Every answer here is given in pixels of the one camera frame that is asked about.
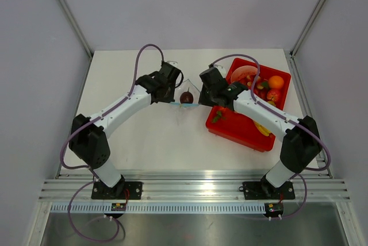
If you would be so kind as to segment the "clear zip top bag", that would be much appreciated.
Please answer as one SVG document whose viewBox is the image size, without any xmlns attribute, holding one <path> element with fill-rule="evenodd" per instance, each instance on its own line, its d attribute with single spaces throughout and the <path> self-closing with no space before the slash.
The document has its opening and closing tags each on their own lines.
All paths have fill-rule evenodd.
<svg viewBox="0 0 368 246">
<path fill-rule="evenodd" d="M 194 115 L 199 107 L 199 96 L 200 90 L 190 79 L 185 79 L 175 89 L 174 101 L 170 103 L 170 108 L 177 125 L 183 124 Z"/>
</svg>

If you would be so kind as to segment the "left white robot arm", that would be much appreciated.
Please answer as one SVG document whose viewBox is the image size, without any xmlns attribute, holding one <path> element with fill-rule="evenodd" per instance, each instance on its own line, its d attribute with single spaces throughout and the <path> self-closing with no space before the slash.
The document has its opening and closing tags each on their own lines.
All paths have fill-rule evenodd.
<svg viewBox="0 0 368 246">
<path fill-rule="evenodd" d="M 173 102 L 178 78 L 183 79 L 183 73 L 177 63 L 163 61 L 159 71 L 139 77 L 127 94 L 108 107 L 90 117 L 80 114 L 73 119 L 68 147 L 96 176 L 94 188 L 102 194 L 98 199 L 117 199 L 128 188 L 110 159 L 109 137 L 141 109 Z"/>
</svg>

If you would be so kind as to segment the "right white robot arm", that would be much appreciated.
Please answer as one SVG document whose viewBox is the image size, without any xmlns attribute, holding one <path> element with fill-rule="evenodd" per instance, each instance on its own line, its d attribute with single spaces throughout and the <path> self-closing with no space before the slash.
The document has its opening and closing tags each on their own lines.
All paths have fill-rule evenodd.
<svg viewBox="0 0 368 246">
<path fill-rule="evenodd" d="M 310 116 L 292 116 L 260 99 L 253 89 L 240 82 L 229 84 L 216 67 L 202 72 L 200 79 L 199 104 L 226 107 L 242 114 L 268 129 L 282 143 L 279 161 L 259 182 L 266 198 L 279 194 L 281 186 L 306 169 L 321 152 L 318 128 Z"/>
</svg>

